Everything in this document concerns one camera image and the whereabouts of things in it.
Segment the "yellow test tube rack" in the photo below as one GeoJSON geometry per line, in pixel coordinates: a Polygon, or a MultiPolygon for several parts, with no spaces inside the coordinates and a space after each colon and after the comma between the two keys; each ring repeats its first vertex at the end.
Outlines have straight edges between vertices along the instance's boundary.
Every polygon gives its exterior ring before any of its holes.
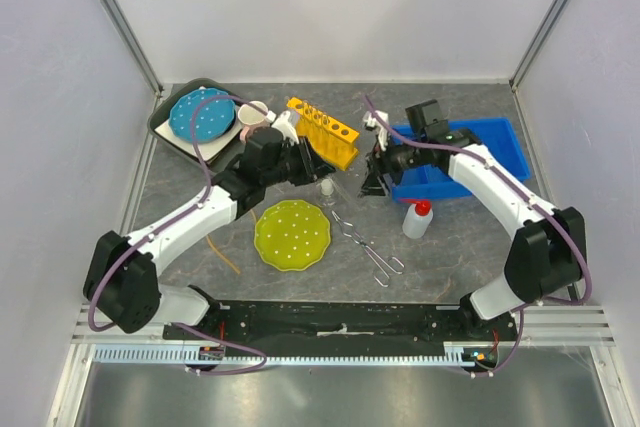
{"type": "Polygon", "coordinates": [[[360,133],[297,97],[290,98],[286,106],[299,115],[296,133],[306,137],[326,162],[346,171],[359,154],[356,140],[360,133]]]}

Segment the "white wash bottle red cap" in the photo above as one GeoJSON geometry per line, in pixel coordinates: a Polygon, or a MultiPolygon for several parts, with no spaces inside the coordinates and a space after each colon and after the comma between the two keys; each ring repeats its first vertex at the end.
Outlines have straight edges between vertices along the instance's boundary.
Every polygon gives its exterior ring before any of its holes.
{"type": "Polygon", "coordinates": [[[426,199],[401,199],[402,203],[408,204],[402,231],[410,239],[422,238],[430,226],[434,213],[432,204],[426,199]]]}

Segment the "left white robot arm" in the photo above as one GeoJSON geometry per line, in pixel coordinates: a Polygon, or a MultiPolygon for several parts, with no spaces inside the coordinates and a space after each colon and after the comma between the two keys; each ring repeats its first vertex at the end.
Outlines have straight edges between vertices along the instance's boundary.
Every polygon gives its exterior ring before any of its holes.
{"type": "Polygon", "coordinates": [[[98,239],[83,287],[90,329],[131,334],[151,322],[181,323],[196,339],[211,339],[220,325],[212,298],[195,287],[161,284],[162,272],[207,234],[261,203],[269,187],[305,186],[334,171],[307,138],[292,141],[275,128],[258,129],[223,170],[206,175],[194,198],[147,227],[98,239]]]}

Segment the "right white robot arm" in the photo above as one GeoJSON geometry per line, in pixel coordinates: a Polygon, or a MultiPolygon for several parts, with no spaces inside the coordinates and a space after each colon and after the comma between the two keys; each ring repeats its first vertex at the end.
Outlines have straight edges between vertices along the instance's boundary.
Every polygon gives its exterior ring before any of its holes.
{"type": "Polygon", "coordinates": [[[498,220],[511,239],[502,273],[460,300],[458,328],[467,339],[483,339],[494,319],[540,301],[557,301],[557,291],[583,282],[582,304],[592,294],[586,228],[574,207],[560,209],[524,186],[491,153],[476,133],[454,129],[437,100],[405,110],[412,134],[392,128],[383,111],[367,107],[366,129],[378,135],[367,156],[363,196],[384,195],[405,172],[439,169],[467,189],[498,220]]]}

